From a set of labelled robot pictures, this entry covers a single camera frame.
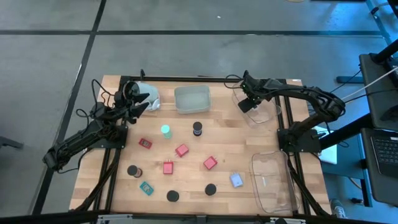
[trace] small blue block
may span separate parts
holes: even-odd
[[[143,190],[148,196],[154,193],[154,189],[145,181],[141,184],[141,186],[139,186],[139,188],[141,188],[141,190]]]
[[[231,183],[232,183],[232,186],[234,186],[234,188],[240,187],[243,185],[242,178],[239,174],[232,174],[229,178],[231,179]]]

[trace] black puck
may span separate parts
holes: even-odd
[[[208,184],[205,188],[205,193],[209,196],[215,194],[217,191],[216,185],[214,184]]]
[[[179,198],[180,195],[175,190],[167,192],[167,200],[169,200],[169,202],[176,202]]]
[[[127,173],[134,177],[140,177],[142,175],[142,170],[135,165],[131,165],[127,168]]]
[[[197,121],[193,124],[193,135],[200,136],[201,135],[201,122]]]

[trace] wooden table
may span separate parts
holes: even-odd
[[[111,93],[118,90],[121,76],[105,75],[102,85]],[[114,188],[112,212],[123,213],[169,213],[208,215],[269,215],[256,205],[249,172],[252,155],[259,152],[278,151],[276,117],[260,127],[248,126],[240,110],[231,100],[232,90],[222,83],[204,83],[210,87],[211,111],[197,114],[178,114],[174,106],[174,89],[178,86],[203,83],[148,82],[159,89],[162,106],[160,110],[145,112],[134,125],[129,124],[126,147],[121,152],[118,175]],[[300,80],[287,80],[288,84],[301,85]],[[287,124],[284,101],[282,114]],[[308,117],[307,104],[303,100],[290,99],[295,121]],[[203,134],[195,137],[192,124],[200,121]],[[171,139],[165,139],[160,127],[168,124],[172,130]],[[152,141],[151,149],[138,142],[141,138]],[[186,144],[189,153],[175,156],[175,148]],[[81,161],[80,170],[70,203],[70,208],[79,206],[93,190],[100,175],[104,150],[94,149]],[[203,161],[214,156],[218,164],[207,170]],[[325,182],[319,160],[311,154],[301,153],[305,183],[317,202],[330,212]],[[163,162],[174,161],[174,173],[163,175]],[[143,170],[140,178],[127,174],[130,165]],[[229,180],[232,172],[238,172],[244,185],[234,189]],[[153,186],[154,193],[147,196],[139,186],[143,181]],[[217,186],[217,193],[205,194],[207,184]],[[178,202],[169,202],[166,194],[176,190]],[[101,206],[104,207],[107,186],[103,190]],[[278,200],[277,194],[268,194],[270,205]],[[291,212],[278,213],[291,215]]]

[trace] red block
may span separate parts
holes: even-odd
[[[147,149],[150,149],[150,147],[152,146],[152,143],[150,141],[143,139],[143,138],[139,141],[138,144],[140,144],[141,146],[144,146]]]
[[[163,162],[163,174],[173,174],[173,162]]]
[[[183,155],[185,155],[187,152],[189,151],[188,147],[184,144],[182,144],[181,146],[179,146],[178,148],[175,149],[175,152],[177,153],[177,155],[179,157],[182,157]]]
[[[210,170],[217,164],[217,160],[213,156],[210,156],[203,164]]]

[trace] keyboard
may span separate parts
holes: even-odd
[[[372,136],[371,140],[379,172],[398,178],[398,138]]]

